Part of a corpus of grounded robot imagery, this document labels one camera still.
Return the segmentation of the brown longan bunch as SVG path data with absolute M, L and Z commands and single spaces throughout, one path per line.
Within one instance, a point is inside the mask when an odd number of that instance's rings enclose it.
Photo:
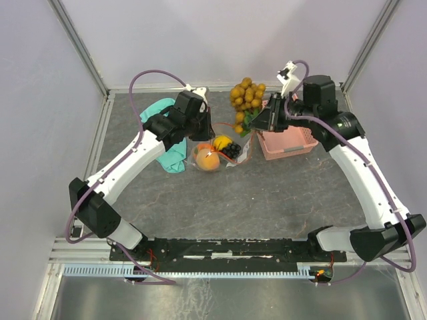
M 262 110 L 263 97 L 266 92 L 264 83 L 254 83 L 251 78 L 244 77 L 230 91 L 230 103 L 234 108 L 234 131 L 245 137 L 250 131 L 250 123 Z

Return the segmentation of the yellow lemon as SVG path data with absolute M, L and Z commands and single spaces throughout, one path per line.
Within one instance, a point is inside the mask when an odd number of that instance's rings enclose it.
M 213 148 L 216 151 L 221 151 L 226 148 L 229 144 L 233 143 L 233 141 L 226 135 L 217 136 L 213 141 Z

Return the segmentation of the dark grape bunch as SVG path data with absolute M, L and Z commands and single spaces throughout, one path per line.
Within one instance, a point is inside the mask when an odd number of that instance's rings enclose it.
M 221 153 L 228 159 L 235 160 L 239 157 L 242 148 L 237 143 L 228 143 L 224 148 L 221 149 Z

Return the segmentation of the clear zip top bag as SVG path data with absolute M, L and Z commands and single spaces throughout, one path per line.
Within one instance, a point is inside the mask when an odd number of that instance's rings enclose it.
M 236 167 L 238 165 L 242 165 L 247 163 L 252 157 L 252 149 L 253 149 L 253 140 L 254 140 L 254 132 L 249 132 L 245 137 L 240 137 L 235 131 L 234 126 L 229 123 L 215 123 L 212 125 L 213 131 L 215 133 L 215 137 L 209 141 L 204 142 L 193 142 L 188 141 L 188 152 L 187 159 L 185 160 L 185 164 L 189 169 L 198 169 L 200 171 L 204 171 L 197 166 L 196 158 L 193 157 L 193 148 L 198 143 L 210 143 L 213 147 L 214 139 L 220 135 L 228 136 L 234 143 L 237 143 L 241 146 L 242 150 L 237 159 L 231 160 L 228 159 L 225 155 L 223 155 L 220 151 L 216 151 L 214 149 L 213 152 L 217 153 L 220 158 L 220 166 L 214 171 L 221 171 L 228 168 Z

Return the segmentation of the yellow orange peach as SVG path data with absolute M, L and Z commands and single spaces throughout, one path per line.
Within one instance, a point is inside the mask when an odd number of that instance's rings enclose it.
M 210 149 L 201 149 L 196 155 L 196 163 L 204 171 L 214 171 L 220 166 L 220 158 Z

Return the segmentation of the orange persimmon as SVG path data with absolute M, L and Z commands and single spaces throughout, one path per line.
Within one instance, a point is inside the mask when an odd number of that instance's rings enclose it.
M 214 148 L 212 147 L 212 145 L 210 143 L 198 143 L 194 148 L 193 148 L 193 157 L 196 158 L 197 154 L 203 150 L 203 149 L 207 149 L 209 152 L 213 152 Z

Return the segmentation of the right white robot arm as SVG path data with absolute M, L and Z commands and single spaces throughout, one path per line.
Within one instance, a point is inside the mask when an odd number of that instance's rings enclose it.
M 411 214 L 393 192 L 370 150 L 365 132 L 351 112 L 338 109 L 335 84 L 327 75 L 300 81 L 295 75 L 279 74 L 282 90 L 251 121 L 258 131 L 279 133 L 303 127 L 322 144 L 338 164 L 362 207 L 360 227 L 322 227 L 311 234 L 307 255 L 321 261 L 331 251 L 353 252 L 364 261 L 384 258 L 409 245 L 426 228 L 421 214 Z

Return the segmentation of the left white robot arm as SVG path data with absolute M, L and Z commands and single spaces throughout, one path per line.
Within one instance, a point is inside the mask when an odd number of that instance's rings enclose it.
M 214 138 L 207 92 L 205 87 L 180 92 L 173 105 L 147 119 L 143 132 L 113 161 L 85 181 L 76 178 L 69 184 L 73 216 L 100 239 L 121 244 L 134 260 L 146 256 L 147 237 L 112 206 L 137 175 L 172 146 L 185 139 Z

